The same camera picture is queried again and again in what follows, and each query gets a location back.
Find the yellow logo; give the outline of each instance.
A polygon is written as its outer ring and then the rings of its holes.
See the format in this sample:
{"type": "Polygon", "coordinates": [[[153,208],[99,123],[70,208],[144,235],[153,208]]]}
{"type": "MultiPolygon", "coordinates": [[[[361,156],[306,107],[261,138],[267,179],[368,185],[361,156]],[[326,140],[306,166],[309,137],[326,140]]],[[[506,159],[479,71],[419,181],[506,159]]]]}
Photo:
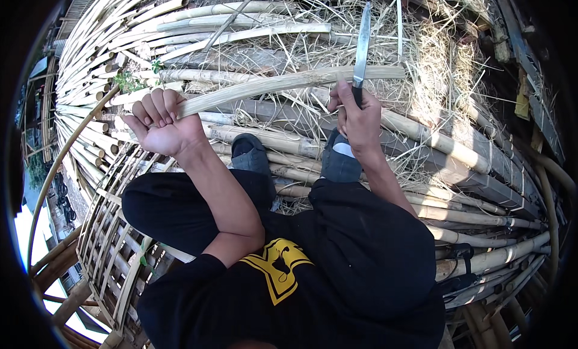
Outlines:
{"type": "Polygon", "coordinates": [[[263,255],[250,254],[239,261],[264,273],[271,301],[277,305],[297,289],[293,268],[313,263],[299,246],[289,240],[275,239],[263,249],[263,255]]]}

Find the black pants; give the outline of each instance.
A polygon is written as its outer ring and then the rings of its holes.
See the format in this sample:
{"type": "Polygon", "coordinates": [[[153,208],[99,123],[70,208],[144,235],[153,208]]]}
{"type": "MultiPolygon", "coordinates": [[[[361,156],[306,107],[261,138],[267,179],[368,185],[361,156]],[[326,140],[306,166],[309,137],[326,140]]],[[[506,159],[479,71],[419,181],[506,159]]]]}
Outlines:
{"type": "MultiPolygon", "coordinates": [[[[435,283],[434,238],[407,211],[359,183],[315,182],[313,210],[286,216],[269,211],[274,197],[262,174],[231,170],[266,231],[303,248],[340,295],[372,317],[399,315],[423,302],[435,283]]],[[[199,256],[219,230],[185,173],[148,173],[123,194],[128,223],[144,234],[199,256]]]]}

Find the black t-shirt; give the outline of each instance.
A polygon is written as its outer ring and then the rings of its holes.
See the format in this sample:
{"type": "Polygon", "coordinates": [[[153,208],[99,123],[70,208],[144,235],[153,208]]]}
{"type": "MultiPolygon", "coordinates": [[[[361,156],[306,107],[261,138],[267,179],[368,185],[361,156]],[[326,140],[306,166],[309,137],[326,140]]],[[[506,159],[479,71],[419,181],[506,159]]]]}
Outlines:
{"type": "MultiPolygon", "coordinates": [[[[407,215],[403,220],[419,223],[407,215]]],[[[268,236],[263,250],[229,269],[202,254],[149,286],[139,299],[138,314],[155,348],[226,348],[247,339],[279,349],[437,348],[444,305],[433,279],[429,294],[401,314],[365,313],[351,307],[355,301],[343,298],[300,246],[268,236]]],[[[395,280],[388,285],[395,286],[395,280]]]]}

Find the sky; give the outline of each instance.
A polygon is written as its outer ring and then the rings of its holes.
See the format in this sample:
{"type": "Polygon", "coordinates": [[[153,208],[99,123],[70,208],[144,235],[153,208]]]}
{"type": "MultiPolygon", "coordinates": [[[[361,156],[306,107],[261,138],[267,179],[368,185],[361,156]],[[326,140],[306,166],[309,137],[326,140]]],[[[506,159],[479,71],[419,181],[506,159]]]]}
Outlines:
{"type": "MultiPolygon", "coordinates": [[[[30,209],[27,205],[22,206],[22,212],[18,214],[18,216],[14,219],[14,224],[16,226],[16,235],[18,237],[18,246],[20,248],[20,257],[22,258],[23,266],[22,270],[25,270],[25,267],[28,267],[26,264],[27,261],[27,254],[28,251],[28,237],[30,235],[30,226],[33,222],[33,214],[30,212],[30,209]]],[[[36,226],[36,234],[34,235],[33,240],[33,256],[32,256],[32,263],[33,265],[37,263],[41,258],[43,258],[48,253],[48,247],[46,245],[46,240],[52,236],[50,232],[50,226],[48,221],[48,209],[46,207],[42,208],[40,211],[40,216],[38,218],[38,224],[36,226]]],[[[58,296],[60,298],[66,298],[66,292],[64,287],[62,287],[62,283],[60,279],[55,281],[50,288],[46,291],[45,294],[58,296]]],[[[47,300],[44,300],[44,305],[46,309],[54,314],[56,310],[61,306],[61,303],[54,303],[47,300]]],[[[110,328],[98,320],[94,320],[95,323],[100,325],[105,331],[110,332],[110,328]]],[[[105,338],[106,334],[93,332],[88,330],[84,327],[84,324],[80,321],[78,314],[74,314],[68,321],[67,325],[72,329],[76,330],[80,334],[91,338],[99,343],[102,343],[105,338]]]]}

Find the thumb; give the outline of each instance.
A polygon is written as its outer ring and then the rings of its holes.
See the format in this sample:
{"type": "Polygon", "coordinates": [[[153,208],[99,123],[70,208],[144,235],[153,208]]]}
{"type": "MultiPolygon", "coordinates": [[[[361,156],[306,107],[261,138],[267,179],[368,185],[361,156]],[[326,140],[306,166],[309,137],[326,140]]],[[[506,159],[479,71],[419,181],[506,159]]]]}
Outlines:
{"type": "Polygon", "coordinates": [[[347,111],[347,115],[353,115],[355,111],[360,111],[361,109],[357,107],[356,99],[353,97],[353,92],[351,92],[351,87],[345,81],[343,74],[337,72],[335,77],[337,78],[337,94],[343,107],[345,107],[345,111],[347,111]]]}
{"type": "Polygon", "coordinates": [[[136,139],[142,143],[148,134],[148,129],[145,125],[136,117],[132,115],[120,115],[121,120],[128,125],[130,129],[135,133],[136,139]]]}

